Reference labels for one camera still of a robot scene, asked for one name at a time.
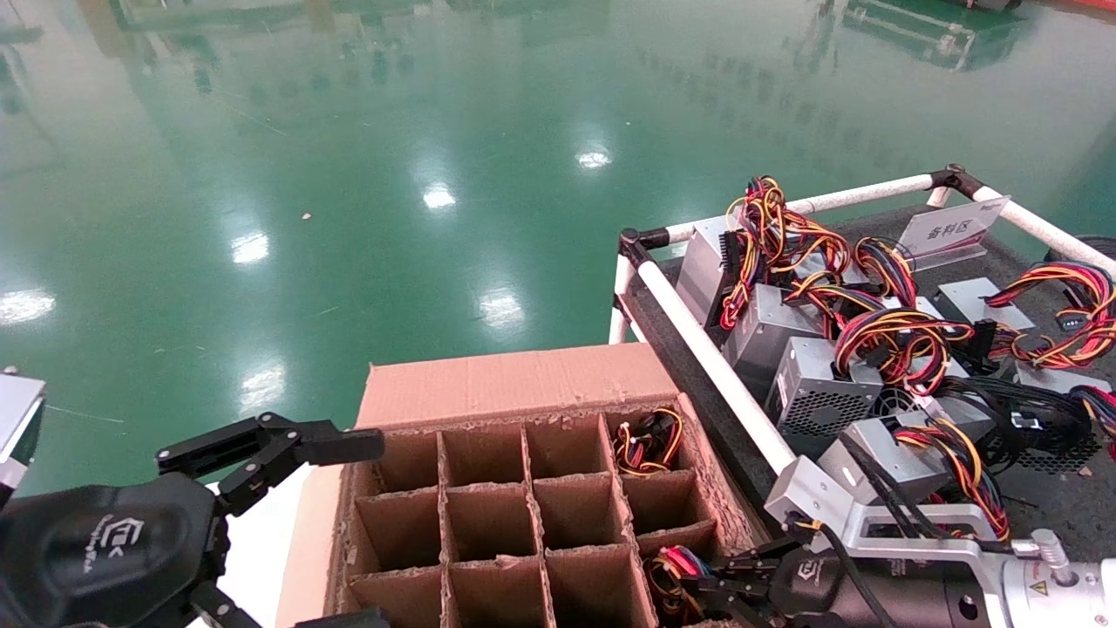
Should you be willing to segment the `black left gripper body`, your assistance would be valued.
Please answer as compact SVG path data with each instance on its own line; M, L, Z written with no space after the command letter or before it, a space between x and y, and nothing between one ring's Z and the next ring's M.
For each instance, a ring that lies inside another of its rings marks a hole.
M214 584L227 510L183 474L89 485L3 508L4 627L185 627Z

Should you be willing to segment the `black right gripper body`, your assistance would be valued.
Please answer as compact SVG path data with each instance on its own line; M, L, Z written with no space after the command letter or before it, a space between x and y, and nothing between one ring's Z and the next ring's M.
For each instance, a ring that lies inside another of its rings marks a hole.
M833 545L786 557L768 584L793 627L994 627L997 558L980 545Z

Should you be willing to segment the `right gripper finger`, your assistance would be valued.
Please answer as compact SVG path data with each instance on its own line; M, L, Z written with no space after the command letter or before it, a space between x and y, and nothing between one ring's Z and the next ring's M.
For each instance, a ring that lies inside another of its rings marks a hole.
M738 554L720 557L711 563L711 572L716 580L761 581L770 580L786 557L804 548L790 537L781 537L764 544L753 545Z
M769 624L773 620L768 587L734 579L689 579L689 595L702 616L737 624Z

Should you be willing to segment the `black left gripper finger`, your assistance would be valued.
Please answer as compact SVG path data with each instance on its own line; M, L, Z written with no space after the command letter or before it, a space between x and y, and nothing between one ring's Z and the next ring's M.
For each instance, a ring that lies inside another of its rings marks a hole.
M227 468L227 477L218 484L218 509L223 515L240 516L304 465L330 468L374 462L385 450L382 429L346 432L331 421L296 422L262 413L164 447L155 460L158 474L190 480Z
M210 627L262 627L213 582L198 584L190 596L190 603L198 617ZM388 619L382 609L373 607L365 611L304 620L292 627L388 627Z

